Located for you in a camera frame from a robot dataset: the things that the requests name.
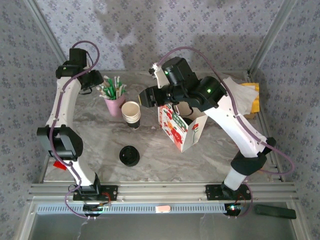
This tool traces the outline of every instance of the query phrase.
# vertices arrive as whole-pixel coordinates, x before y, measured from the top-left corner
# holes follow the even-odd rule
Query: mounting plate
[[[208,201],[214,200],[237,200],[239,194],[242,194],[245,200],[251,200],[250,190],[245,184],[241,184],[237,191],[234,193],[234,197],[226,197],[221,188],[221,184],[209,184],[205,186],[206,199]]]
[[[101,185],[101,193],[108,193],[111,201],[116,201],[118,196],[117,185]],[[73,201],[104,201],[108,202],[109,198],[106,195],[81,195],[78,190],[73,193]]]

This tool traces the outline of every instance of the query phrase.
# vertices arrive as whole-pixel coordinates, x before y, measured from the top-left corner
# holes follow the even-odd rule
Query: marble surface
[[[138,94],[146,87],[156,85],[147,72],[109,72],[109,77],[120,75],[127,84],[127,101],[138,102]],[[199,78],[212,76],[198,73]],[[230,162],[238,152],[232,139],[208,118],[198,143],[181,153],[158,125],[157,108],[141,107],[141,123],[130,129],[123,118],[112,117],[103,98],[93,91],[77,98],[73,128],[83,140],[80,161],[98,174],[102,182],[221,182],[230,169]],[[256,120],[250,120],[258,130]],[[137,148],[140,161],[127,167],[119,159],[120,150],[127,145]],[[68,171],[53,166],[51,158],[44,181],[72,181]],[[251,182],[267,182],[266,174],[255,173]]]

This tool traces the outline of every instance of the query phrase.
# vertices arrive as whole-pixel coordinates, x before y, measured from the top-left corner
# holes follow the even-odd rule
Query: wall
[[[256,81],[278,146],[296,163],[296,182],[312,234],[320,239],[320,3],[298,0]]]
[[[58,62],[22,0],[0,2],[0,239],[12,239],[45,153],[36,137],[49,117]]]
[[[218,69],[246,70],[282,0],[37,2],[66,55],[79,40],[98,44],[100,70],[147,70],[181,46],[201,50]],[[193,70],[208,69],[193,53],[182,56]]]

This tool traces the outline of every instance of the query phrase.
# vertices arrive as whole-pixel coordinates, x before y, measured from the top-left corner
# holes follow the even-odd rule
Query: white paper
[[[259,95],[259,92],[257,92],[254,87],[243,86],[235,83],[231,77],[228,77],[223,81],[228,86],[234,97],[238,112],[242,115],[250,114],[252,104]]]

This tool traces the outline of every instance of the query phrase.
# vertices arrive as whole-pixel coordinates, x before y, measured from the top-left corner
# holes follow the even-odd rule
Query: pink cup
[[[104,99],[105,103],[109,109],[110,114],[113,117],[122,117],[122,112],[121,112],[121,107],[122,105],[126,102],[125,95],[121,95],[118,99],[116,100],[109,100],[109,99]]]

